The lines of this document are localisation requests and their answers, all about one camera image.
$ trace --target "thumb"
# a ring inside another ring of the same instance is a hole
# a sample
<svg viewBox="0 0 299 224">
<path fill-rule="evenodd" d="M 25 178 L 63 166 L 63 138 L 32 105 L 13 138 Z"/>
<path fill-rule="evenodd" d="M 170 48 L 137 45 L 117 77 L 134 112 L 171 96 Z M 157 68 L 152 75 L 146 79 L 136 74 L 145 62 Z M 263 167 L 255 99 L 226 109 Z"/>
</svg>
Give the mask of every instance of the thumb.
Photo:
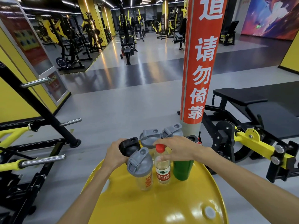
<svg viewBox="0 0 299 224">
<path fill-rule="evenodd" d="M 171 154 L 158 156 L 158 157 L 157 157 L 157 162 L 166 161 L 166 160 L 171 160 L 171 158 L 172 158 Z"/>
</svg>

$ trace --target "hand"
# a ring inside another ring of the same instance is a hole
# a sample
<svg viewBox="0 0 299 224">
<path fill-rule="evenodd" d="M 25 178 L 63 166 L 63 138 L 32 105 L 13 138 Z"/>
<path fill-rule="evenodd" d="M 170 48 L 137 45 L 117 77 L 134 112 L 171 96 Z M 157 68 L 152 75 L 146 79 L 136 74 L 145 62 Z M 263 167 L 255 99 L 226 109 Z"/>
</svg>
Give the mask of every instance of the hand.
<svg viewBox="0 0 299 224">
<path fill-rule="evenodd" d="M 196 160 L 200 163 L 205 163 L 206 158 L 210 157 L 210 154 L 215 153 L 210 147 L 204 147 L 193 141 L 187 139 L 186 137 L 174 136 L 171 138 L 163 138 L 155 141 L 156 144 L 164 144 L 171 148 L 172 153 L 160 156 L 158 161 L 188 161 Z"/>
<path fill-rule="evenodd" d="M 107 149 L 107 153 L 102 167 L 108 167 L 112 172 L 116 168 L 120 167 L 122 164 L 127 162 L 128 157 L 123 156 L 118 148 L 119 144 L 122 143 L 124 140 L 126 139 L 120 138 L 117 141 L 112 142 L 111 146 Z"/>
</svg>

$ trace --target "green liquid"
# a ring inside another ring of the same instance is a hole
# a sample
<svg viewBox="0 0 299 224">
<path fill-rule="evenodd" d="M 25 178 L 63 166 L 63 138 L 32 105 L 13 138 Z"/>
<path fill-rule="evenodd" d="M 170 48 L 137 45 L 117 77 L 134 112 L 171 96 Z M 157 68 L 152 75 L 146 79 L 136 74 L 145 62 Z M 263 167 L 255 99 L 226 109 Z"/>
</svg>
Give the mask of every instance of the green liquid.
<svg viewBox="0 0 299 224">
<path fill-rule="evenodd" d="M 180 181 L 185 181 L 190 175 L 194 160 L 189 161 L 174 161 L 173 175 Z"/>
</svg>

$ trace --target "green bottle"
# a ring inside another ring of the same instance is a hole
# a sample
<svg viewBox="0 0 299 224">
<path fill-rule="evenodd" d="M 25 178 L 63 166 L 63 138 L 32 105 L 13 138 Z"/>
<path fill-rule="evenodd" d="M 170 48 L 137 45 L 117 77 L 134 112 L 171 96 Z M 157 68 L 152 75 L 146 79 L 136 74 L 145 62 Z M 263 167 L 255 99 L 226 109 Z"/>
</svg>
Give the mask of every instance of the green bottle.
<svg viewBox="0 0 299 224">
<path fill-rule="evenodd" d="M 192 140 L 195 143 L 198 143 L 198 137 L 194 135 L 190 135 L 186 137 L 190 140 Z M 176 179 L 180 181 L 185 181 L 188 179 L 190 175 L 190 171 L 192 169 L 194 160 L 189 161 L 174 161 L 173 162 L 173 175 L 176 177 Z"/>
</svg>

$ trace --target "red bottle cap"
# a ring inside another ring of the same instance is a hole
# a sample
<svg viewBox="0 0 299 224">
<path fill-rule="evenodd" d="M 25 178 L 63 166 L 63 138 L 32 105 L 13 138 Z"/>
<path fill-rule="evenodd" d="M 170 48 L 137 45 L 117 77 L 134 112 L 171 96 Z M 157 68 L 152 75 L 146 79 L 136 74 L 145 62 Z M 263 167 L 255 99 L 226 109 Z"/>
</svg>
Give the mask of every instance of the red bottle cap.
<svg viewBox="0 0 299 224">
<path fill-rule="evenodd" d="M 165 146 L 163 144 L 156 144 L 156 151 L 158 153 L 163 153 L 165 151 Z"/>
</svg>

